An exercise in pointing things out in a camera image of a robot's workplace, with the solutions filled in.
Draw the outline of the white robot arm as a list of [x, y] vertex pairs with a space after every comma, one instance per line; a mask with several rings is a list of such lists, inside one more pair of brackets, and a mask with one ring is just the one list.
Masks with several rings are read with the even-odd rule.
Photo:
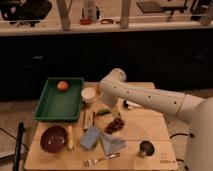
[[185, 171], [213, 171], [213, 97], [133, 86], [119, 68], [99, 82], [99, 90], [102, 102], [110, 108], [122, 98], [188, 123]]

